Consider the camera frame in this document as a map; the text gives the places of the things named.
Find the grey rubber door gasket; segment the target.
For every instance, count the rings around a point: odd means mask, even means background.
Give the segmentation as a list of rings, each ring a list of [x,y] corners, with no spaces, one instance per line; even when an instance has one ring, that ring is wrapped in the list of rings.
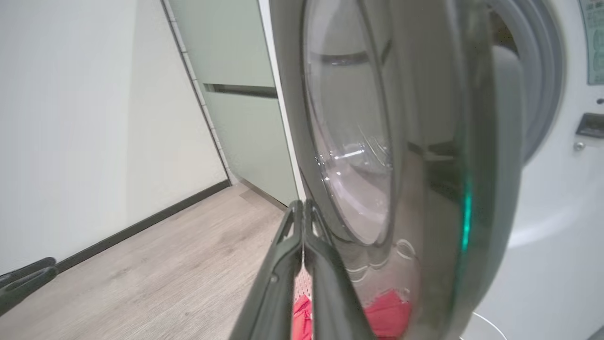
[[[485,0],[494,44],[516,54],[523,67],[523,160],[536,155],[562,99],[564,56],[550,0]]]

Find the black baseboard strip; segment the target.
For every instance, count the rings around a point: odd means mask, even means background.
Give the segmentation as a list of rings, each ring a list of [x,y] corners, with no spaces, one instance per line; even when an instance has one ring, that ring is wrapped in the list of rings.
[[[152,215],[148,218],[145,218],[144,220],[139,221],[136,224],[133,224],[130,227],[125,228],[124,230],[119,231],[116,234],[111,235],[110,237],[108,237],[104,240],[95,243],[95,245],[87,247],[86,249],[66,258],[65,260],[59,261],[56,264],[56,268],[58,269],[59,273],[63,273],[65,271],[73,268],[74,266],[88,260],[89,258],[92,258],[93,256],[100,254],[115,245],[118,245],[119,243],[127,240],[128,238],[133,237],[136,234],[139,234],[143,230],[146,230],[146,229],[150,228],[151,226],[154,226],[155,224],[158,224],[159,222],[162,222],[162,221],[168,219],[169,217],[172,217],[173,215],[175,215],[183,210],[186,210],[189,207],[194,206],[195,204],[197,204],[199,202],[202,202],[202,200],[205,200],[205,199],[209,198],[210,196],[217,194],[218,192],[220,192],[230,186],[231,186],[231,181],[229,181],[229,180],[224,180],[215,185],[212,185],[211,187],[209,187],[201,192],[198,192],[198,193],[184,199],[181,202],[178,202],[172,206],[169,206],[166,209],[163,209],[160,212],[155,213],[154,215]]]

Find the grey instruction label plate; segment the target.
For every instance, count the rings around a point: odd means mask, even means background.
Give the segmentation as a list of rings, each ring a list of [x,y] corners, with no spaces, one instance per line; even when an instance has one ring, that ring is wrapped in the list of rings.
[[[604,85],[604,0],[579,0],[587,43],[587,83]]]

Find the pale green cabinet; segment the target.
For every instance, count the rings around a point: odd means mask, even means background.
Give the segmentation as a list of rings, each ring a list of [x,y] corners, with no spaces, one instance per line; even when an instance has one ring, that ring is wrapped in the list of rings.
[[[298,199],[258,0],[168,0],[229,170]]]

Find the round white filter cover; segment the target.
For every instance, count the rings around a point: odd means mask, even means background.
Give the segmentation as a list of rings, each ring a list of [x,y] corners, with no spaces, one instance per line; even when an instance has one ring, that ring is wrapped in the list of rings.
[[[494,323],[485,317],[472,313],[470,322],[459,340],[508,340],[505,334]]]

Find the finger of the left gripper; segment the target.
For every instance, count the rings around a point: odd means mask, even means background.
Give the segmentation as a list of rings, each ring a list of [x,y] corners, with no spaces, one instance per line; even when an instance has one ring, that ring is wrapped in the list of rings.
[[[0,280],[0,316],[45,286],[58,275],[55,267],[45,267],[28,275],[9,275]]]
[[[7,286],[18,279],[25,278],[26,276],[37,273],[47,267],[54,267],[54,265],[56,265],[56,259],[52,257],[46,257],[39,261],[35,261],[32,264],[0,275],[0,286]]]

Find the cream perforated laundry basket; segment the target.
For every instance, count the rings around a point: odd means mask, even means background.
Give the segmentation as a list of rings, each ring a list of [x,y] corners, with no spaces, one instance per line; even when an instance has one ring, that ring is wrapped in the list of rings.
[[[391,246],[389,256],[384,262],[349,269],[347,273],[363,308],[389,290],[396,290],[403,301],[410,302],[411,309],[417,300],[420,263],[412,243],[405,239],[399,239]],[[311,276],[302,268],[295,278],[294,303],[296,297],[301,294],[306,294],[311,299],[311,293]]]

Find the white front-load washing machine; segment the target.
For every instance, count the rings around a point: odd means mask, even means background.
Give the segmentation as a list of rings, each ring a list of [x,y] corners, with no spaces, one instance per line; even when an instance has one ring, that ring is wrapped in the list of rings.
[[[508,340],[604,340],[604,138],[576,135],[584,113],[604,114],[604,85],[587,83],[579,0],[550,3],[563,45],[562,99],[546,140],[531,161],[525,164],[522,159],[504,258],[475,312]],[[268,0],[260,0],[260,11],[279,104],[285,110]],[[491,20],[490,34],[494,44]],[[522,80],[504,88],[521,92],[523,152],[527,106],[523,67],[514,52],[494,46],[514,54],[520,65]],[[584,142],[585,149],[574,152],[574,142]],[[290,145],[296,189],[304,204],[291,133]]]

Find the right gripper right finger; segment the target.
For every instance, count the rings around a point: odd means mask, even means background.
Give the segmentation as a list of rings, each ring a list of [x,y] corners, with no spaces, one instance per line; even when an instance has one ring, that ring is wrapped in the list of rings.
[[[313,340],[375,340],[319,206],[304,203],[304,266],[311,275]]]

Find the red and white clothes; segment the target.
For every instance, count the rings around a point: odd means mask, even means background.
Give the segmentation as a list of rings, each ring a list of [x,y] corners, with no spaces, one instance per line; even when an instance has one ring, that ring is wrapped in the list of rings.
[[[411,304],[396,290],[389,290],[364,308],[365,316],[378,340],[397,340],[408,327]],[[306,294],[293,305],[291,340],[313,340],[313,304]]]

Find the washing machine door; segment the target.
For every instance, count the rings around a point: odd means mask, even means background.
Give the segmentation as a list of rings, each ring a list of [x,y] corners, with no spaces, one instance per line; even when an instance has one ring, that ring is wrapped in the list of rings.
[[[521,92],[504,88],[520,65],[492,43],[485,0],[268,2],[304,202],[346,271],[412,243],[401,340],[459,340],[504,258],[522,171]],[[302,240],[305,259],[304,211]]]

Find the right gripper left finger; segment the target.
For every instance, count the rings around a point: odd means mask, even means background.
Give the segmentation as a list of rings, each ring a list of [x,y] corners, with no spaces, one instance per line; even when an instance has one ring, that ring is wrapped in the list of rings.
[[[289,204],[229,340],[290,340],[295,278],[302,266],[302,210]]]

